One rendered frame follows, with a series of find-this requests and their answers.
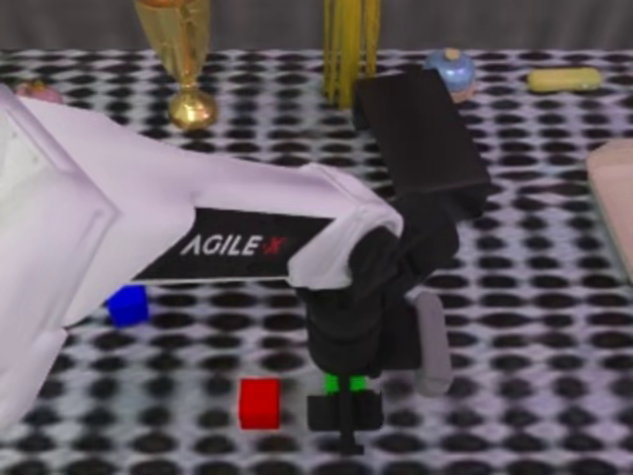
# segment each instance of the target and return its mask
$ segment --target gold trophy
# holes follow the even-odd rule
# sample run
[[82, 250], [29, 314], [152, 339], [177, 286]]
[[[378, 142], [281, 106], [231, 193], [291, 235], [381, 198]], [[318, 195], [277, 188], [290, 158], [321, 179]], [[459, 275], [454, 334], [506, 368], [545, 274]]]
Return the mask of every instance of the gold trophy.
[[218, 117], [216, 101], [197, 85], [209, 47], [211, 0], [135, 0], [135, 6], [149, 44], [180, 85], [169, 102], [171, 122], [187, 131], [205, 129]]

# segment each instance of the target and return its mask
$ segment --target table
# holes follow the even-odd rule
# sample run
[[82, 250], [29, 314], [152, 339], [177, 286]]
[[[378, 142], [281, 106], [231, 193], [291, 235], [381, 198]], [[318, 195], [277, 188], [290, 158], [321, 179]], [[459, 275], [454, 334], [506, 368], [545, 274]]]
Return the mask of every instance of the table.
[[[103, 309], [75, 328], [39, 402], [0, 442], [7, 475], [611, 475], [633, 470], [633, 292], [588, 192], [588, 150], [633, 136], [633, 51], [472, 51], [480, 93], [461, 108], [497, 186], [461, 227], [452, 266], [428, 286], [447, 308], [456, 380], [421, 400], [383, 378], [387, 422], [362, 458], [331, 453], [305, 427], [318, 373], [303, 314], [284, 284], [152, 288], [151, 325], [112, 328]], [[381, 70], [423, 52], [383, 51]], [[600, 68], [588, 94], [529, 95], [536, 66]], [[42, 76], [70, 105], [149, 137], [245, 159], [340, 166], [383, 196], [376, 145], [319, 95], [318, 51], [223, 51], [203, 86], [222, 119], [181, 134], [164, 118], [172, 82], [152, 52], [20, 51], [0, 80]], [[283, 380], [279, 432], [236, 426], [239, 377]]]

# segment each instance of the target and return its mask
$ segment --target robotic arm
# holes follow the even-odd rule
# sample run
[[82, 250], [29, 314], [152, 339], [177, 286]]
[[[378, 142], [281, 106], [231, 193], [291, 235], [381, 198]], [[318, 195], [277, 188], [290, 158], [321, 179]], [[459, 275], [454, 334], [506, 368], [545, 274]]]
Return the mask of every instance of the robotic arm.
[[65, 329], [127, 282], [286, 279], [340, 382], [311, 398], [309, 425], [359, 452], [353, 432], [378, 428], [382, 403], [350, 393], [352, 375], [450, 384], [441, 306], [415, 286], [457, 245], [432, 197], [391, 206], [333, 168], [186, 151], [0, 86], [0, 428], [32, 405]]

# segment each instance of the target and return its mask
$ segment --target yellow block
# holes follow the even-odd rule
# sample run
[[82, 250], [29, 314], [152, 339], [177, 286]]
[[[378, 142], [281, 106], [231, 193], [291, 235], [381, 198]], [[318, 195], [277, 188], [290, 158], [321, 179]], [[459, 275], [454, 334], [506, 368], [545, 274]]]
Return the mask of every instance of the yellow block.
[[594, 67], [535, 69], [527, 76], [532, 92], [591, 91], [602, 84], [600, 71]]

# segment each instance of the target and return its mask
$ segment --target red cube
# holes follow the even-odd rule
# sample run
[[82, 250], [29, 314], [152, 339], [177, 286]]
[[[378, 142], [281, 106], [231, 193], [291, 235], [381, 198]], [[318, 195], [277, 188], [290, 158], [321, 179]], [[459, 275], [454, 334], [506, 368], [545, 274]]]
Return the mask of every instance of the red cube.
[[239, 382], [239, 425], [243, 429], [277, 429], [280, 425], [280, 384], [277, 379]]

